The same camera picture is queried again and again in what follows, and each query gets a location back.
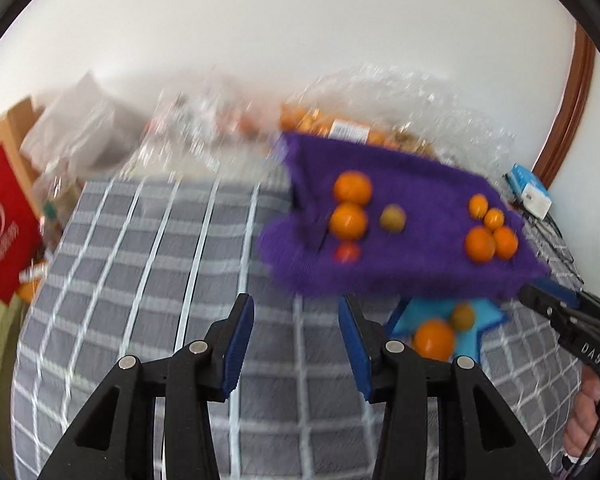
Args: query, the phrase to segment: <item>red bag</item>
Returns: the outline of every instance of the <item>red bag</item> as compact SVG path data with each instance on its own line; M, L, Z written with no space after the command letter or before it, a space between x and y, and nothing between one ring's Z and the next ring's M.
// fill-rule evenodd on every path
M25 269L40 248L38 219L0 145L0 300L9 304Z

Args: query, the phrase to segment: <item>brown wooden trim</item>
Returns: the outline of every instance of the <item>brown wooden trim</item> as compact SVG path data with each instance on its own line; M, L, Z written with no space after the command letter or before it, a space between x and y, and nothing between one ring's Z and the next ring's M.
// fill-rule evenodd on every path
M578 24L574 37L571 69L560 111L533 168L533 172L546 187L554 181L576 136L589 95L595 59L596 47Z

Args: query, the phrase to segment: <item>human hand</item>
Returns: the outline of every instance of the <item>human hand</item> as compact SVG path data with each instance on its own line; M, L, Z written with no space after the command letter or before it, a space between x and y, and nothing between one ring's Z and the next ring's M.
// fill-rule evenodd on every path
M580 456L587 440L598 423L596 404L600 402L600 378L588 366L582 367L582 384L576 395L569 420L564 428L564 450L571 456ZM596 447L594 441L589 452Z

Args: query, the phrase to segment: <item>purple felt basket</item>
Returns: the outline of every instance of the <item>purple felt basket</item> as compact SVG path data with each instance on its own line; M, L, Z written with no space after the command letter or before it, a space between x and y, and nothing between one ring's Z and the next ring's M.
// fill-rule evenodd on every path
M285 137L296 208L265 226L260 252L289 291L507 300L525 283L549 273L525 240L520 216L507 209L483 177L384 148L300 134ZM362 258L343 265L333 257L339 241L324 234L336 207L333 184L347 170L368 175L374 195L365 208L369 229L360 240ZM466 256L464 238L480 224L467 211L476 193L502 209L506 225L518 234L520 247L511 260L477 265ZM407 213L401 234L389 234L378 224L392 203Z

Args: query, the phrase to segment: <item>silver rivet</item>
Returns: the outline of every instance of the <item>silver rivet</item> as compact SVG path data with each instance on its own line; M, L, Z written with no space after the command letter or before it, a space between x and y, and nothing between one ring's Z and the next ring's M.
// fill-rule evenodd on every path
M206 352L207 348L209 348L209 345L204 341L194 341L189 345L189 352L192 354L202 354Z
M471 370L471 368L474 367L474 364L474 360L470 357L467 357L466 355L461 355L458 358L458 366L463 368L464 370Z
M136 358L132 355L125 355L120 361L118 361L118 366L123 370L129 370L129 368L133 368L136 366Z
M404 343L400 341L387 341L384 347L386 348L387 352L391 352L392 354L399 354L400 352L404 352Z

